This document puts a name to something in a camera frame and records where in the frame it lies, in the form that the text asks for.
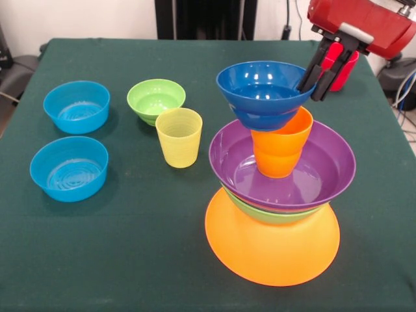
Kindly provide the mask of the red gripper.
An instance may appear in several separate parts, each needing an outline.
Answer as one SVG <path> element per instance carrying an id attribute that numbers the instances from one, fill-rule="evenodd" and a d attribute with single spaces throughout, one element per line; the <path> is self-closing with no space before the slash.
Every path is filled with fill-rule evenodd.
<path id="1" fill-rule="evenodd" d="M 341 40 L 343 50 L 332 65 L 322 65 L 328 56 L 333 38 L 324 37 L 317 47 L 297 89 L 305 93 L 316 86 L 313 101 L 323 101 L 343 67 L 358 50 L 359 42 L 366 51 L 385 59 L 401 52 L 415 36 L 415 22 L 407 16 L 372 1 L 311 1 L 307 11 L 310 22 L 335 34 L 342 32 L 358 40 Z"/>

